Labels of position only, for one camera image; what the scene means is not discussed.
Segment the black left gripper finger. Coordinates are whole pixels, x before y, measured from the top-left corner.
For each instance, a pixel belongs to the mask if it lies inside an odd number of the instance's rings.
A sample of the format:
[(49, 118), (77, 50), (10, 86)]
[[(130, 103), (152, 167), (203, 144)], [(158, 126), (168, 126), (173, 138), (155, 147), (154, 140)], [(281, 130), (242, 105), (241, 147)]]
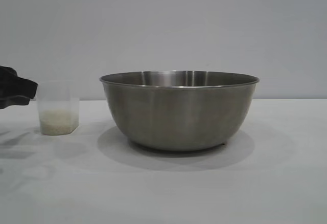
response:
[(34, 99), (37, 88), (36, 82), (19, 77), (15, 69), (1, 66), (1, 99), (14, 96)]
[(9, 97), (8, 99), (1, 99), (0, 109), (5, 109), (10, 106), (27, 106), (29, 103), (29, 98)]

